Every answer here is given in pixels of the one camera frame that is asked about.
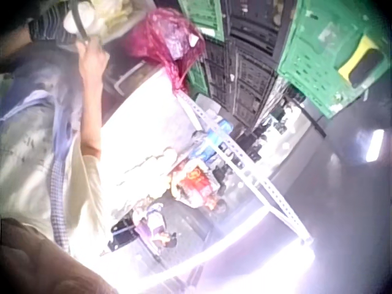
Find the white t-shirt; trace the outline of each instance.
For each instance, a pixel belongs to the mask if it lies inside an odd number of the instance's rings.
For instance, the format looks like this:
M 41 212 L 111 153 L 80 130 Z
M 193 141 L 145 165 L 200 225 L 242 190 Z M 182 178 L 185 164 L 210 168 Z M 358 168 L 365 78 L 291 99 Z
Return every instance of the white t-shirt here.
M 31 107 L 8 119 L 0 139 L 0 216 L 30 225 L 53 241 L 49 180 L 53 109 Z M 100 191 L 99 160 L 82 156 L 77 135 L 66 161 L 64 215 L 71 255 L 92 266 L 110 239 L 112 221 Z

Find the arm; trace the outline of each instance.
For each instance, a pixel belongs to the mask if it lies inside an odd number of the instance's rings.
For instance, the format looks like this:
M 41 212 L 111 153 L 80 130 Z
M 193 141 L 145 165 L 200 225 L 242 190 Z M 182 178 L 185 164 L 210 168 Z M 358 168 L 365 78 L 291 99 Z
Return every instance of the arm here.
M 79 71 L 83 80 L 83 111 L 81 117 L 81 154 L 100 159 L 100 128 L 102 127 L 102 75 L 109 60 L 97 38 L 85 45 L 77 42 Z

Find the white shelf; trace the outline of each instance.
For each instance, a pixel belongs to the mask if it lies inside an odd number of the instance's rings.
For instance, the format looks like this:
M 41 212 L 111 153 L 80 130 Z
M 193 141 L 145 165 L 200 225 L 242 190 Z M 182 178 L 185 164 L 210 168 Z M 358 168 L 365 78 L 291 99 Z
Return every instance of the white shelf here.
M 177 98 L 188 104 L 188 106 L 193 109 L 194 113 L 218 136 L 220 136 L 227 147 L 241 160 L 244 164 L 244 168 L 240 170 L 218 147 L 210 144 L 215 152 L 223 158 L 233 171 L 244 181 L 244 184 L 246 184 L 246 186 L 264 204 L 264 206 L 268 208 L 268 211 L 273 213 L 287 226 L 289 226 L 306 244 L 310 244 L 313 241 L 313 238 L 306 227 L 273 183 L 271 183 L 268 178 L 262 178 L 259 176 L 260 173 L 258 172 L 258 167 L 254 164 L 252 159 L 250 159 L 249 156 L 237 145 L 237 143 L 229 135 L 222 131 L 218 124 L 211 119 L 187 94 L 181 91 L 177 95 Z M 263 190 L 265 190 L 276 202 L 283 213 L 276 209 L 274 207 L 274 203 L 270 203 L 260 192 L 261 186 L 263 187 Z

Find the hand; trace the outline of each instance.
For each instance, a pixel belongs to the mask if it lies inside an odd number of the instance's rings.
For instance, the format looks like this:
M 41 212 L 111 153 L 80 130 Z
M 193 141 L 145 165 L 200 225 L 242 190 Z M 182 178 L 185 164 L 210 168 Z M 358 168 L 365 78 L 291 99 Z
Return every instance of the hand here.
M 102 84 L 102 75 L 109 60 L 109 54 L 103 51 L 97 37 L 84 44 L 76 42 L 79 52 L 79 71 L 85 87 L 95 88 Z

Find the pink plastic bag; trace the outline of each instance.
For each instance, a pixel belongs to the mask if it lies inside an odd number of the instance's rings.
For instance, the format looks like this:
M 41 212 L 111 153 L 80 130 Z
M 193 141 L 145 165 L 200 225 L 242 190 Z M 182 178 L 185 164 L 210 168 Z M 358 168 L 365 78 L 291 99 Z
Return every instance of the pink plastic bag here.
M 149 57 L 162 63 L 174 92 L 184 87 L 193 63 L 205 51 L 205 41 L 197 28 L 174 9 L 150 12 L 124 39 L 131 56 Z

